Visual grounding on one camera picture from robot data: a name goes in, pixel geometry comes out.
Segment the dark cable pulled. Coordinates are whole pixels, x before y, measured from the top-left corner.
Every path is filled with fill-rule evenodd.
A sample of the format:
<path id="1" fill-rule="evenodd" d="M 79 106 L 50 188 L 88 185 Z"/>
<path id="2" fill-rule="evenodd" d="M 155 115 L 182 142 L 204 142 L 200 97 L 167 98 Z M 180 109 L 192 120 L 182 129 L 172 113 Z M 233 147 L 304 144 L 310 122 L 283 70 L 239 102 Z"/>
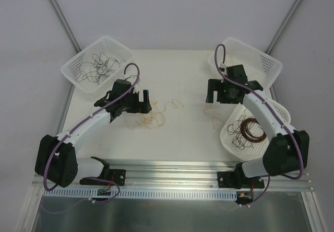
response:
<path id="1" fill-rule="evenodd" d="M 79 65 L 79 72 L 75 81 L 99 85 L 121 68 L 121 65 L 125 62 L 124 59 L 118 60 L 104 52 L 93 53 L 91 61 L 82 62 Z"/>

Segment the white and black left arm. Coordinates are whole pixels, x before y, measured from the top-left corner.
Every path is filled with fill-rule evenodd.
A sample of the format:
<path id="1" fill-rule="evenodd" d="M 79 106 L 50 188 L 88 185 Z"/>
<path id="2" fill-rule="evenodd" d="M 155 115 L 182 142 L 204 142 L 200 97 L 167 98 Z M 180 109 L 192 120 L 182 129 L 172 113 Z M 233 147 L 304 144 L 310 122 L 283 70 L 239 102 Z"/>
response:
<path id="1" fill-rule="evenodd" d="M 86 140 L 112 123 L 122 113 L 149 113 L 152 110 L 149 91 L 143 100 L 127 80 L 118 79 L 101 99 L 97 100 L 88 116 L 71 130 L 56 136 L 45 135 L 39 145 L 34 171 L 56 186 L 67 187 L 76 179 L 80 184 L 105 184 L 112 180 L 110 164 L 92 156 L 78 159 L 77 153 Z"/>

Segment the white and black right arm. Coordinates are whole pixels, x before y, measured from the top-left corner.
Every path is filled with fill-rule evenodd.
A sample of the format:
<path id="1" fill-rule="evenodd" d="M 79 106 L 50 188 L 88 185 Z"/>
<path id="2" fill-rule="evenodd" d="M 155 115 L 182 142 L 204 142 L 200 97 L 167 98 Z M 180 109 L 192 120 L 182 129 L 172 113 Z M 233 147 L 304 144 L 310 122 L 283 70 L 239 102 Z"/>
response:
<path id="1" fill-rule="evenodd" d="M 256 177 L 300 179 L 307 166 L 308 133 L 298 131 L 279 116 L 260 83 L 248 80 L 243 65 L 218 66 L 217 70 L 221 78 L 208 81 L 206 102 L 243 105 L 253 114 L 269 140 L 261 157 L 237 164 L 225 183 L 240 189 L 247 187 Z M 290 175 L 293 171 L 299 174 L 293 177 Z"/>

